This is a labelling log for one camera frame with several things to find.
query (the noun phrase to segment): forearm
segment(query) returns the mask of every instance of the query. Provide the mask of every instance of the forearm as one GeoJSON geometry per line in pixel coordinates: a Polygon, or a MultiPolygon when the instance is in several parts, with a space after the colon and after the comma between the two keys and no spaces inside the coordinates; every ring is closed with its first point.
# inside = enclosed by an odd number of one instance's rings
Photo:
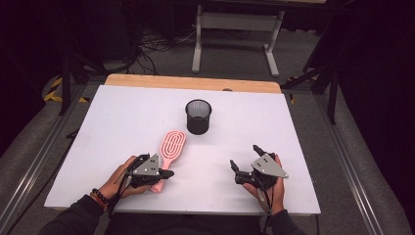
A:
{"type": "Polygon", "coordinates": [[[102,214],[97,202],[85,195],[47,223],[39,234],[93,234],[102,214]]]}
{"type": "Polygon", "coordinates": [[[272,215],[271,226],[274,235],[305,235],[305,233],[293,223],[287,210],[282,210],[272,215]]]}

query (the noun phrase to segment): white tabletop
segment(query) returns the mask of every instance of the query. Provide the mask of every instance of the white tabletop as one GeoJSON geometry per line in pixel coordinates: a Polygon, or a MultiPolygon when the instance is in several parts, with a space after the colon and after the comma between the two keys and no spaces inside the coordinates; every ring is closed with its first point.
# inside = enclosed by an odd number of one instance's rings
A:
{"type": "Polygon", "coordinates": [[[187,139],[175,175],[162,192],[121,200],[116,212],[259,214],[256,199],[234,181],[229,161],[252,171],[253,144],[280,156],[289,213],[320,213],[284,95],[190,89],[101,86],[47,197],[45,207],[68,208],[104,184],[128,157],[160,154],[170,130],[187,139]],[[212,106],[204,135],[186,129],[185,106],[204,99],[212,106]]]}

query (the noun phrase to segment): hand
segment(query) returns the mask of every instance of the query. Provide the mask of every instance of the hand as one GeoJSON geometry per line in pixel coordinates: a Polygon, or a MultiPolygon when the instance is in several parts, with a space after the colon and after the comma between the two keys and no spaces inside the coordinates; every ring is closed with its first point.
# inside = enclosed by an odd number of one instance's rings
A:
{"type": "MultiPolygon", "coordinates": [[[[119,184],[121,183],[122,177],[125,174],[125,170],[128,168],[128,166],[132,162],[134,162],[135,158],[136,158],[135,156],[131,156],[127,160],[127,162],[125,162],[125,164],[121,164],[116,169],[116,171],[113,173],[113,175],[111,175],[110,179],[99,189],[99,191],[104,197],[106,197],[107,199],[110,199],[113,197],[113,195],[116,194],[116,192],[118,191],[119,184]]],[[[126,198],[133,194],[142,194],[149,188],[150,188],[150,185],[146,185],[146,186],[142,186],[138,188],[128,187],[122,194],[122,198],[126,198]]]]}
{"type": "MultiPolygon", "coordinates": [[[[278,155],[275,155],[275,162],[276,164],[278,164],[280,167],[282,167],[281,165],[281,161],[280,158],[278,158],[278,155]]],[[[259,204],[261,205],[261,207],[268,212],[269,208],[268,205],[266,204],[266,202],[263,202],[260,199],[260,196],[258,194],[258,191],[256,190],[255,187],[253,187],[251,184],[249,183],[245,183],[243,184],[243,187],[250,192],[254,197],[257,198],[259,204]]],[[[274,215],[280,211],[282,211],[284,209],[284,182],[283,182],[283,178],[278,177],[277,179],[277,183],[269,188],[267,190],[267,194],[268,194],[268,198],[269,200],[272,200],[272,209],[271,209],[271,214],[274,215]]]]}

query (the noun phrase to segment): person's right hand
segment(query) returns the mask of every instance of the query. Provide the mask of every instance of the person's right hand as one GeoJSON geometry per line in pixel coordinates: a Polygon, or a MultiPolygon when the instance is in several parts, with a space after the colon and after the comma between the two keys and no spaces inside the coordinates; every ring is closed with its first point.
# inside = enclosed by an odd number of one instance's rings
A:
{"type": "MultiPolygon", "coordinates": [[[[280,167],[282,167],[281,165],[281,161],[280,158],[278,158],[278,155],[275,155],[275,164],[278,164],[280,167]]],[[[262,206],[262,208],[268,212],[269,208],[268,205],[266,204],[266,202],[262,202],[261,201],[261,197],[258,194],[258,191],[256,190],[255,187],[253,187],[251,184],[249,183],[245,183],[243,184],[243,187],[250,192],[254,197],[257,198],[259,204],[262,206]]],[[[277,179],[277,183],[269,188],[267,190],[267,194],[268,194],[268,198],[269,200],[272,200],[272,208],[271,208],[271,214],[274,215],[277,212],[280,212],[284,209],[284,182],[283,182],[283,178],[282,177],[278,177],[277,179]]]]}

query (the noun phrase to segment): black cup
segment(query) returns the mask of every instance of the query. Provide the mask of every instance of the black cup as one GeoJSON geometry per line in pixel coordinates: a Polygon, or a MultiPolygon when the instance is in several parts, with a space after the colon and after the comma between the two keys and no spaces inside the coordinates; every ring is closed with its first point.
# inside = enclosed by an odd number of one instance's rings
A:
{"type": "Polygon", "coordinates": [[[193,100],[186,105],[187,129],[195,135],[208,131],[211,105],[204,100],[193,100]]]}

